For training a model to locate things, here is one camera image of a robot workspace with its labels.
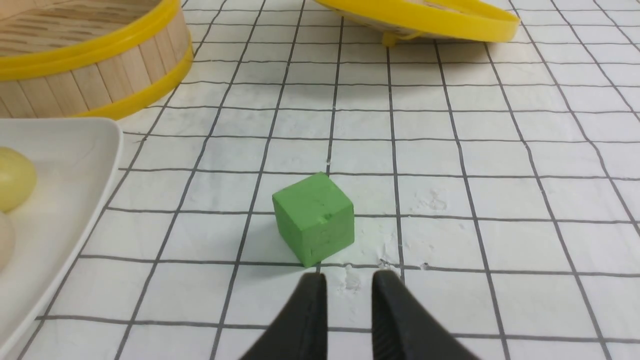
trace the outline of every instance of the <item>black grid line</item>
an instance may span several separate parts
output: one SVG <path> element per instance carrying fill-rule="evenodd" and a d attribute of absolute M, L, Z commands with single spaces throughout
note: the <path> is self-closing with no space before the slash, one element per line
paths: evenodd
<path fill-rule="evenodd" d="M 440 51 L 438 51 L 438 44 L 435 45 L 436 49 L 436 57 L 438 60 L 440 59 Z M 453 110 L 451 109 L 451 100 L 449 98 L 449 92 L 447 91 L 447 82 L 444 76 L 444 68 L 442 64 L 440 66 L 440 77 L 442 78 L 442 87 L 444 89 L 445 99 L 447 101 L 447 107 L 449 108 L 449 120 L 451 121 L 451 129 L 453 131 L 453 136 L 455 137 L 456 145 L 458 147 L 458 156 L 460 158 L 460 169 L 462 172 L 462 177 L 465 182 L 465 190 L 467 191 L 467 197 L 469 202 L 469 208 L 471 210 L 471 218 L 474 222 L 474 227 L 476 230 L 476 236 L 478 240 L 478 247 L 480 250 L 480 255 L 482 257 L 484 273 L 486 274 L 486 280 L 489 287 L 489 292 L 491 294 L 491 301 L 493 304 L 493 312 L 495 314 L 495 321 L 498 327 L 498 333 L 500 334 L 500 342 L 502 343 L 502 350 L 504 351 L 505 360 L 510 360 L 511 355 L 509 354 L 509 345 L 507 344 L 507 339 L 504 337 L 504 325 L 502 324 L 502 317 L 500 315 L 500 307 L 498 306 L 498 298 L 495 294 L 495 286 L 493 285 L 493 278 L 491 277 L 491 273 L 489 272 L 489 260 L 486 257 L 486 250 L 484 249 L 484 242 L 482 238 L 482 233 L 480 231 L 480 223 L 478 221 L 478 217 L 476 215 L 476 207 L 474 205 L 473 197 L 471 195 L 471 187 L 469 185 L 469 178 L 467 176 L 467 170 L 465 168 L 465 159 L 462 151 L 462 144 L 458 140 L 458 131 L 456 129 L 456 122 L 453 117 Z"/>
<path fill-rule="evenodd" d="M 304 7 L 305 7 L 305 1 L 306 0 L 302 0 L 302 5 L 300 7 L 300 15 L 298 16 L 298 27 L 296 28 L 296 31 L 295 31 L 295 33 L 293 35 L 293 41 L 292 41 L 293 44 L 296 43 L 296 39 L 298 37 L 298 30 L 300 28 L 300 22 L 302 20 L 302 15 L 303 15 Z M 295 48 L 295 45 L 292 45 L 290 53 L 289 53 L 289 60 L 291 60 L 291 58 L 293 57 L 294 48 Z M 267 155 L 268 155 L 268 152 L 269 152 L 269 144 L 271 142 L 270 138 L 271 138 L 271 136 L 273 136 L 273 131 L 274 131 L 275 126 L 276 126 L 276 119 L 278 118 L 278 108 L 280 106 L 280 102 L 282 101 L 282 95 L 284 93 L 284 88 L 285 88 L 285 84 L 287 82 L 287 76 L 288 75 L 289 75 L 289 65 L 287 64 L 287 68 L 285 69 L 284 77 L 282 78 L 282 84 L 281 84 L 281 87 L 280 87 L 280 93 L 278 94 L 278 100 L 277 100 L 277 103 L 276 103 L 276 110 L 274 111 L 273 119 L 271 120 L 271 128 L 269 129 L 269 138 L 267 139 L 267 141 L 266 141 L 266 143 L 264 145 L 264 154 L 262 155 L 262 163 L 260 165 L 260 172 L 258 173 L 258 178 L 257 178 L 256 183 L 255 183 L 255 189 L 253 191 L 253 197 L 251 199 L 251 204 L 249 206 L 249 212 L 248 212 L 247 217 L 246 217 L 246 223 L 244 225 L 243 235 L 242 235 L 242 238 L 240 239 L 240 244 L 238 246 L 238 252 L 237 252 L 237 257 L 236 257 L 236 261 L 238 263 L 240 262 L 240 259 L 242 258 L 242 251 L 244 249 L 244 243 L 246 241 L 247 233 L 249 231 L 249 224 L 251 222 L 251 217 L 252 217 L 253 209 L 255 207 L 255 202 L 256 202 L 256 199 L 258 197 L 258 190 L 260 188 L 260 180 L 262 180 L 262 172 L 264 171 L 264 167 L 265 167 L 266 162 L 267 162 Z M 237 273 L 238 273 L 238 269 L 239 269 L 239 265 L 238 264 L 234 265 L 234 269 L 233 269 L 233 272 L 231 274 L 231 280 L 229 280 L 229 287 L 228 287 L 228 291 L 227 291 L 227 296 L 225 298 L 225 303 L 224 303 L 224 305 L 222 307 L 222 313 L 220 315 L 220 324 L 224 324 L 225 323 L 225 319 L 227 317 L 227 311 L 228 311 L 228 308 L 229 308 L 229 303 L 231 301 L 231 294 L 233 292 L 234 283 L 236 281 L 236 276 L 237 276 Z M 210 360 L 214 360 L 216 358 L 216 353 L 218 351 L 218 344 L 220 344 L 221 333 L 222 333 L 221 331 L 216 332 L 216 338 L 214 340 L 213 347 L 212 347 L 212 350 L 211 350 Z"/>
<path fill-rule="evenodd" d="M 402 240 L 402 219 L 400 218 L 400 189 L 398 183 L 398 164 L 397 164 L 397 152 L 396 152 L 396 123 L 394 122 L 394 97 L 391 78 L 391 54 L 387 49 L 387 82 L 389 89 L 389 127 L 391 130 L 391 159 L 394 169 L 394 198 L 396 199 L 396 231 L 398 242 L 398 260 L 400 261 L 400 280 L 403 284 L 404 278 L 404 247 Z"/>
<path fill-rule="evenodd" d="M 489 47 L 486 46 L 485 44 L 485 49 L 487 52 L 487 55 L 489 56 L 489 59 L 491 60 L 491 54 L 489 53 Z M 500 80 L 500 76 L 498 75 L 498 70 L 495 68 L 495 65 L 492 64 L 493 67 L 493 71 L 495 73 L 496 78 L 498 79 L 498 84 L 500 85 L 500 90 L 502 91 L 502 96 L 504 97 L 504 100 L 507 104 L 507 107 L 509 109 L 511 109 L 511 103 L 509 102 L 509 99 L 507 97 L 506 92 L 504 91 L 504 86 L 502 85 L 502 82 Z M 540 179 L 540 177 L 538 176 L 538 169 L 536 168 L 536 164 L 533 160 L 533 154 L 531 152 L 531 149 L 529 148 L 529 145 L 527 144 L 527 142 L 524 141 L 524 137 L 522 136 L 522 132 L 520 130 L 520 126 L 518 125 L 518 122 L 516 121 L 516 118 L 513 114 L 511 114 L 511 120 L 513 121 L 513 125 L 516 128 L 516 132 L 518 133 L 518 136 L 520 137 L 520 140 L 522 141 L 525 149 L 527 150 L 527 156 L 529 158 L 529 163 L 531 165 L 531 169 L 533 171 L 533 174 L 535 176 L 536 179 L 536 183 L 538 184 L 538 188 L 540 189 L 540 193 L 542 195 L 542 199 L 545 202 L 545 207 L 547 208 L 547 212 L 549 213 L 549 217 L 551 218 L 551 221 L 554 225 L 554 229 L 556 230 L 556 234 L 558 236 L 558 239 L 560 241 L 560 246 L 562 246 L 563 252 L 564 252 L 564 256 L 569 264 L 569 267 L 572 270 L 573 273 L 573 277 L 578 285 L 578 288 L 580 290 L 580 294 L 582 296 L 582 299 L 584 301 L 584 304 L 587 308 L 587 311 L 589 313 L 589 317 L 591 318 L 591 323 L 593 324 L 593 327 L 595 329 L 596 335 L 598 337 L 598 339 L 602 339 L 602 332 L 600 330 L 600 326 L 598 325 L 598 321 L 596 320 L 595 314 L 593 312 L 593 308 L 591 307 L 591 303 L 589 302 L 589 299 L 587 298 L 586 292 L 584 291 L 584 286 L 582 285 L 582 281 L 580 280 L 580 277 L 576 274 L 576 269 L 575 269 L 575 264 L 573 263 L 573 259 L 571 258 L 571 255 L 569 254 L 569 250 L 564 242 L 564 237 L 562 235 L 562 232 L 560 231 L 560 226 L 558 225 L 557 221 L 556 221 L 556 216 L 551 208 L 551 204 L 549 203 L 549 199 L 547 197 L 547 193 L 545 192 L 544 186 L 542 185 L 542 180 Z M 608 360 L 611 360 L 611 355 L 609 354 L 609 351 L 607 349 L 607 345 L 604 343 L 604 341 L 600 340 L 600 345 L 602 347 L 602 350 L 605 353 L 605 357 Z"/>

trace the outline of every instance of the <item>green foam block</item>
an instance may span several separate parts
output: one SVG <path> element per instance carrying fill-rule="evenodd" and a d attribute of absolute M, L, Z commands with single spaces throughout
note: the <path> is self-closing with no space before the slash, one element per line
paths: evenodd
<path fill-rule="evenodd" d="M 278 231 L 305 267 L 353 243 L 353 203 L 324 173 L 273 194 Z"/>

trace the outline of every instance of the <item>yellow steamer lid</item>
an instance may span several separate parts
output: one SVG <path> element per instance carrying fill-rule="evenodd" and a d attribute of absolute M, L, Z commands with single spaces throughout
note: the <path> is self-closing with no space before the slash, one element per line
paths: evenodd
<path fill-rule="evenodd" d="M 417 37 L 508 42 L 520 19 L 478 0 L 316 0 L 345 19 L 382 31 L 382 44 Z"/>

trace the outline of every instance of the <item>steamer basket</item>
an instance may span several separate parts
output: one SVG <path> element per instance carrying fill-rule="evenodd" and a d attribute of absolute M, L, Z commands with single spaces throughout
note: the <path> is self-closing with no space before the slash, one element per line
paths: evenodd
<path fill-rule="evenodd" d="M 381 31 L 385 46 L 417 37 L 508 42 L 520 24 L 515 15 L 478 0 L 316 1 L 346 19 Z"/>
<path fill-rule="evenodd" d="M 0 0 L 0 118 L 117 120 L 192 62 L 179 0 Z"/>

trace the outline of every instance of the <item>grid square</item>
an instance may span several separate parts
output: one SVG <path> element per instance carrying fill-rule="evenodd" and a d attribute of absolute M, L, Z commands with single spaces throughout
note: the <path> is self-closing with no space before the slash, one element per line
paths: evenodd
<path fill-rule="evenodd" d="M 327 140 L 281 140 L 269 143 L 265 171 L 318 172 L 326 168 Z"/>
<path fill-rule="evenodd" d="M 182 209 L 248 211 L 257 178 L 257 174 L 197 172 L 193 176 Z"/>
<path fill-rule="evenodd" d="M 438 55 L 442 64 L 489 62 L 484 44 L 438 44 Z"/>
<path fill-rule="evenodd" d="M 598 5 L 590 0 L 553 0 L 558 10 L 599 10 Z"/>
<path fill-rule="evenodd" d="M 613 182 L 631 215 L 634 219 L 640 220 L 640 182 L 634 180 L 614 180 Z"/>
<path fill-rule="evenodd" d="M 618 90 L 622 93 L 622 96 L 624 96 L 625 100 L 627 100 L 627 102 L 629 103 L 630 106 L 627 107 L 631 107 L 632 110 L 640 112 L 640 89 L 635 87 L 618 87 Z"/>
<path fill-rule="evenodd" d="M 577 25 L 573 29 L 584 44 L 628 44 L 624 34 L 612 26 Z"/>
<path fill-rule="evenodd" d="M 492 270 L 571 271 L 550 222 L 480 221 Z"/>
<path fill-rule="evenodd" d="M 633 360 L 640 352 L 640 344 L 607 343 L 614 360 Z"/>
<path fill-rule="evenodd" d="M 529 144 L 538 175 L 604 176 L 593 147 L 582 143 L 533 142 Z"/>
<path fill-rule="evenodd" d="M 528 27 L 529 34 L 535 42 L 547 44 L 579 44 L 580 40 L 575 37 L 569 26 L 539 26 Z"/>
<path fill-rule="evenodd" d="M 390 141 L 334 140 L 332 172 L 391 174 L 394 171 Z"/>
<path fill-rule="evenodd" d="M 258 25 L 298 25 L 298 18 L 300 17 L 299 11 L 277 11 L 266 12 L 262 11 L 258 18 Z"/>
<path fill-rule="evenodd" d="M 391 139 L 390 125 L 390 116 L 387 112 L 336 111 L 333 137 L 337 139 Z"/>
<path fill-rule="evenodd" d="M 400 174 L 462 175 L 458 146 L 452 141 L 396 141 Z"/>
<path fill-rule="evenodd" d="M 112 208 L 176 210 L 188 171 L 129 172 L 111 201 Z"/>
<path fill-rule="evenodd" d="M 189 74 L 183 83 L 198 83 L 211 81 L 214 83 L 229 83 L 236 72 L 238 64 L 235 61 L 203 61 L 193 63 Z"/>
<path fill-rule="evenodd" d="M 399 264 L 397 222 L 394 218 L 355 218 L 355 242 L 322 261 L 323 264 L 378 266 Z"/>
<path fill-rule="evenodd" d="M 508 113 L 453 113 L 460 140 L 519 140 Z"/>
<path fill-rule="evenodd" d="M 225 99 L 225 106 L 234 108 L 275 108 L 281 92 L 280 85 L 233 85 Z"/>
<path fill-rule="evenodd" d="M 549 219 L 534 179 L 469 179 L 478 217 Z"/>
<path fill-rule="evenodd" d="M 242 57 L 243 61 L 287 61 L 292 44 L 257 44 L 250 42 Z"/>
<path fill-rule="evenodd" d="M 453 139 L 451 118 L 444 112 L 394 111 L 396 139 Z"/>
<path fill-rule="evenodd" d="M 172 217 L 172 214 L 105 210 L 83 254 L 155 259 Z"/>
<path fill-rule="evenodd" d="M 640 20 L 634 12 L 604 12 L 618 26 L 640 26 Z"/>
<path fill-rule="evenodd" d="M 598 143 L 609 174 L 613 177 L 640 177 L 640 143 Z"/>
<path fill-rule="evenodd" d="M 581 276 L 602 336 L 640 338 L 640 279 Z"/>
<path fill-rule="evenodd" d="M 555 10 L 555 6 L 551 0 L 529 1 L 529 0 L 511 0 L 511 4 L 516 10 Z"/>
<path fill-rule="evenodd" d="M 273 114 L 273 110 L 222 109 L 213 136 L 267 136 Z"/>
<path fill-rule="evenodd" d="M 542 59 L 533 44 L 487 44 L 494 63 L 541 63 Z"/>
<path fill-rule="evenodd" d="M 153 135 L 206 136 L 211 131 L 217 113 L 217 108 L 167 108 L 164 109 L 151 133 Z"/>
<path fill-rule="evenodd" d="M 291 61 L 316 61 L 335 63 L 338 61 L 337 44 L 296 44 Z"/>
<path fill-rule="evenodd" d="M 457 340 L 480 359 L 504 360 L 504 348 L 500 340 L 474 338 L 458 338 Z"/>
<path fill-rule="evenodd" d="M 292 63 L 287 74 L 288 84 L 328 84 L 335 81 L 336 64 Z"/>
<path fill-rule="evenodd" d="M 575 115 L 592 141 L 640 141 L 640 122 L 631 113 Z"/>
<path fill-rule="evenodd" d="M 323 268 L 327 282 L 328 325 L 330 327 L 371 327 L 371 284 L 378 269 Z"/>
<path fill-rule="evenodd" d="M 340 62 L 385 63 L 387 50 L 379 44 L 343 44 L 340 49 Z"/>
<path fill-rule="evenodd" d="M 505 333 L 595 336 L 573 276 L 493 274 L 492 277 Z"/>
<path fill-rule="evenodd" d="M 212 327 L 134 325 L 124 349 L 123 360 L 170 360 L 183 356 L 207 359 L 217 329 Z"/>
<path fill-rule="evenodd" d="M 371 335 L 354 332 L 329 332 L 327 334 L 327 359 L 373 359 Z"/>
<path fill-rule="evenodd" d="M 465 182 L 460 178 L 399 176 L 398 190 L 404 215 L 471 215 Z"/>
<path fill-rule="evenodd" d="M 234 261 L 246 215 L 179 214 L 162 259 Z"/>
<path fill-rule="evenodd" d="M 518 16 L 526 26 L 566 25 L 566 21 L 559 12 L 521 10 Z"/>
<path fill-rule="evenodd" d="M 629 219 L 609 180 L 542 179 L 542 184 L 558 219 Z"/>
<path fill-rule="evenodd" d="M 515 111 L 567 110 L 564 99 L 556 86 L 505 86 L 504 92 L 507 95 L 511 108 Z"/>
<path fill-rule="evenodd" d="M 388 48 L 390 63 L 437 63 L 435 45 L 433 44 L 397 44 Z M 382 62 L 387 60 L 387 52 Z"/>
<path fill-rule="evenodd" d="M 553 85 L 545 64 L 495 64 L 495 70 L 500 76 L 500 82 L 505 85 Z"/>
<path fill-rule="evenodd" d="M 219 106 L 228 88 L 228 84 L 181 84 L 175 90 L 169 106 Z"/>
<path fill-rule="evenodd" d="M 638 233 L 631 224 L 559 224 L 575 269 L 579 272 L 637 274 Z"/>
<path fill-rule="evenodd" d="M 392 85 L 442 85 L 437 64 L 393 63 L 390 69 Z"/>
<path fill-rule="evenodd" d="M 504 111 L 507 104 L 499 86 L 449 86 L 453 111 Z"/>
<path fill-rule="evenodd" d="M 569 343 L 560 341 L 508 340 L 513 360 L 563 360 L 575 356 L 583 360 L 605 360 L 599 343 Z"/>
<path fill-rule="evenodd" d="M 126 325 L 84 322 L 77 320 L 47 320 L 35 337 L 23 359 L 82 360 L 115 357 Z"/>
<path fill-rule="evenodd" d="M 301 26 L 298 30 L 296 43 L 299 44 L 336 44 L 340 42 L 340 27 L 334 28 Z"/>
<path fill-rule="evenodd" d="M 253 26 L 251 25 L 212 25 L 211 30 L 205 37 L 206 42 L 247 42 L 251 36 Z"/>
<path fill-rule="evenodd" d="M 331 175 L 331 180 L 351 199 L 356 215 L 395 215 L 393 176 Z"/>
<path fill-rule="evenodd" d="M 314 270 L 315 268 L 303 269 L 297 266 L 241 265 L 237 271 L 225 323 L 269 325 L 289 300 L 300 277 L 305 272 Z"/>
<path fill-rule="evenodd" d="M 290 44 L 294 40 L 296 28 L 292 26 L 261 26 L 254 31 L 251 42 L 276 42 Z"/>
<path fill-rule="evenodd" d="M 474 176 L 533 176 L 529 153 L 520 142 L 463 142 L 467 174 Z"/>
<path fill-rule="evenodd" d="M 413 296 L 450 332 L 497 334 L 485 274 L 406 270 Z"/>
<path fill-rule="evenodd" d="M 366 85 L 338 86 L 335 109 L 389 110 L 389 87 Z"/>
<path fill-rule="evenodd" d="M 549 64 L 560 85 L 611 85 L 596 64 Z"/>
<path fill-rule="evenodd" d="M 133 164 L 133 168 L 152 170 L 159 168 L 193 168 L 200 151 L 201 138 L 174 138 L 150 136 Z"/>
<path fill-rule="evenodd" d="M 234 78 L 234 84 L 280 84 L 286 70 L 286 63 L 242 63 Z"/>
<path fill-rule="evenodd" d="M 613 25 L 613 21 L 604 12 L 584 11 L 584 12 L 563 12 L 563 17 L 571 25 Z"/>
<path fill-rule="evenodd" d="M 442 72 L 447 85 L 497 85 L 493 67 L 488 63 L 442 64 Z"/>
<path fill-rule="evenodd" d="M 331 110 L 334 91 L 333 85 L 286 85 L 280 108 Z"/>
<path fill-rule="evenodd" d="M 128 320 L 150 270 L 151 264 L 78 259 L 49 314 Z"/>
<path fill-rule="evenodd" d="M 273 199 L 271 196 L 308 176 L 309 175 L 306 174 L 263 174 L 262 179 L 260 179 L 260 188 L 258 189 L 258 196 L 255 199 L 253 210 L 273 212 Z"/>
<path fill-rule="evenodd" d="M 279 138 L 328 138 L 331 130 L 329 111 L 280 110 L 273 129 Z"/>
<path fill-rule="evenodd" d="M 633 46 L 592 44 L 586 47 L 599 63 L 640 63 L 640 52 Z"/>
<path fill-rule="evenodd" d="M 640 75 L 635 71 L 637 65 L 603 64 L 601 66 L 613 85 L 637 86 L 640 84 Z"/>
<path fill-rule="evenodd" d="M 542 57 L 549 63 L 593 63 L 583 45 L 536 44 Z"/>
<path fill-rule="evenodd" d="M 403 218 L 404 264 L 484 269 L 471 220 Z"/>
<path fill-rule="evenodd" d="M 343 63 L 340 65 L 338 83 L 342 85 L 387 85 L 386 63 Z"/>
<path fill-rule="evenodd" d="M 209 138 L 198 164 L 200 170 L 258 171 L 266 139 Z"/>
<path fill-rule="evenodd" d="M 223 329 L 216 352 L 218 360 L 238 360 L 264 333 L 257 329 Z"/>
<path fill-rule="evenodd" d="M 158 264 L 136 318 L 217 323 L 233 269 L 233 265 Z"/>
<path fill-rule="evenodd" d="M 260 188 L 265 181 L 273 181 L 274 175 L 264 174 L 262 181 L 260 182 Z M 273 211 L 273 203 L 271 204 L 270 211 Z M 267 263 L 291 263 L 298 264 L 300 261 L 296 258 L 291 248 L 280 236 L 278 232 L 278 224 L 273 215 L 259 215 L 253 214 L 251 216 L 251 222 L 249 229 L 247 230 L 246 239 L 244 240 L 244 248 L 242 251 L 242 261 L 258 261 Z"/>
<path fill-rule="evenodd" d="M 393 86 L 394 110 L 447 110 L 447 99 L 441 86 Z"/>
<path fill-rule="evenodd" d="M 584 141 L 570 113 L 514 113 L 525 141 Z"/>

